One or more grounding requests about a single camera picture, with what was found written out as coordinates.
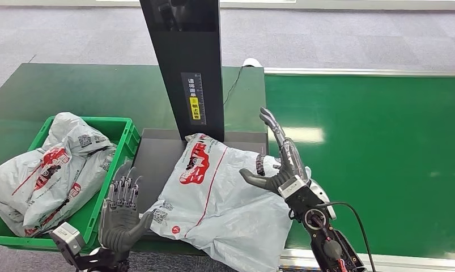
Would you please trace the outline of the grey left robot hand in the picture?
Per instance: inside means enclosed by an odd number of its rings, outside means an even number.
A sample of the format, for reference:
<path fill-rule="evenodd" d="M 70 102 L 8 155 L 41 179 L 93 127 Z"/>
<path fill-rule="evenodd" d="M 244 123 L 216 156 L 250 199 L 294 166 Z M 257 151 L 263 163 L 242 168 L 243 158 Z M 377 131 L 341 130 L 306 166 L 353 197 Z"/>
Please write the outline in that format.
<path fill-rule="evenodd" d="M 115 172 L 101 211 L 98 239 L 102 247 L 127 252 L 150 230 L 153 212 L 141 213 L 137 205 L 142 181 L 131 160 Z"/>

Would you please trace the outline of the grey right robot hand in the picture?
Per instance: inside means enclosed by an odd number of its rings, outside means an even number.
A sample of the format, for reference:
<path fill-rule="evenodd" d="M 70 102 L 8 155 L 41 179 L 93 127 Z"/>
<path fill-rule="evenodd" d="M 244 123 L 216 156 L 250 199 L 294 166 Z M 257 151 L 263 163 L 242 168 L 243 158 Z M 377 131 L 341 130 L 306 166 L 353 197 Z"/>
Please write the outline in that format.
<path fill-rule="evenodd" d="M 280 194 L 278 188 L 295 176 L 299 176 L 306 182 L 309 177 L 305 171 L 305 166 L 301 160 L 299 152 L 291 138 L 287 137 L 274 115 L 266 108 L 260 108 L 260 119 L 273 132 L 279 147 L 280 169 L 272 177 L 265 177 L 253 174 L 248 169 L 241 169 L 239 173 L 242 178 L 250 185 L 270 191 L 277 195 Z"/>

